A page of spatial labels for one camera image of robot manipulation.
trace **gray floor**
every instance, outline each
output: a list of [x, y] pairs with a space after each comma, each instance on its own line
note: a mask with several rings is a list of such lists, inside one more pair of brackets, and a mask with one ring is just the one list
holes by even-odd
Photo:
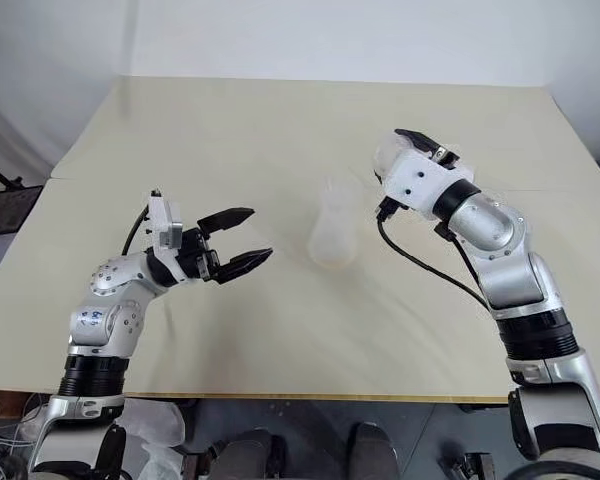
[[444, 404], [201, 400], [189, 420], [195, 427], [186, 447], [199, 452], [263, 427], [287, 441], [286, 476], [344, 479], [349, 432], [363, 421], [389, 434], [403, 479], [445, 479], [438, 465], [443, 450], [490, 452], [498, 478], [525, 463], [511, 439], [507, 409], [468, 414]]

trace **white wall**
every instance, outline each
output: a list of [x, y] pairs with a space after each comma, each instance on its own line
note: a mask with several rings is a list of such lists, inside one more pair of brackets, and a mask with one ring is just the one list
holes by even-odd
[[600, 158], [600, 0], [127, 2], [0, 0], [0, 112], [51, 163], [116, 72], [548, 85]]

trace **table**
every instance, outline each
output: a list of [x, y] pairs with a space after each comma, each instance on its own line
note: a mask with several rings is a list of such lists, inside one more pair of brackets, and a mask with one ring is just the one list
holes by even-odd
[[[57, 388], [69, 313], [158, 186], [189, 226], [254, 208], [212, 245], [225, 260], [274, 255], [235, 282], [154, 301], [127, 393], [505, 401], [512, 384], [488, 314], [375, 230], [370, 159], [396, 127], [451, 146], [484, 191], [525, 213], [600, 380], [600, 171], [542, 89], [133, 77], [55, 168], [0, 265], [0, 388]], [[327, 178], [362, 192], [357, 256], [342, 269], [307, 253]], [[470, 283], [433, 226], [403, 213], [387, 230]]]

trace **beige tabletop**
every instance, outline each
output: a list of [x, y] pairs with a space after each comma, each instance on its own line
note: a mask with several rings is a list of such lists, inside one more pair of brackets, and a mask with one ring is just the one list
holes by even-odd
[[[512, 384], [488, 314], [375, 230], [371, 158], [396, 127], [452, 146], [483, 190], [525, 213], [600, 379], [600, 171], [542, 89], [126, 78], [0, 266], [0, 388], [57, 388], [69, 313], [157, 186], [189, 226], [254, 208], [212, 245], [224, 260], [265, 246], [274, 255], [235, 282], [181, 286], [153, 302], [129, 393], [504, 400]], [[357, 255], [341, 269], [307, 253], [328, 178], [361, 192]], [[470, 283], [433, 226], [405, 212], [387, 230]]]

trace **robotic arm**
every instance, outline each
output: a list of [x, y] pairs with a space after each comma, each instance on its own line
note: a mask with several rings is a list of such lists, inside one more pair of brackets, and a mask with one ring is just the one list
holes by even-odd
[[518, 449], [544, 459], [545, 467], [577, 457], [575, 470], [560, 473], [600, 470], [600, 388], [549, 269], [530, 249], [524, 216], [482, 193], [453, 152], [419, 132], [396, 134], [397, 148], [379, 152], [376, 163], [387, 195], [378, 209], [381, 233], [382, 222], [402, 207], [439, 220], [438, 233], [459, 239], [519, 385], [509, 394]]
[[[124, 407], [124, 372], [142, 332], [147, 305], [175, 285], [198, 280], [222, 284], [263, 263], [272, 253], [270, 248], [221, 265], [207, 243], [213, 232], [237, 226], [253, 213], [232, 208], [183, 232], [177, 205], [157, 190], [151, 193], [123, 254], [98, 267], [85, 299], [71, 315], [65, 374], [49, 401], [31, 456], [32, 478], [120, 477], [126, 433], [114, 420]], [[152, 247], [127, 255], [143, 220], [151, 222], [146, 232], [151, 234]]]

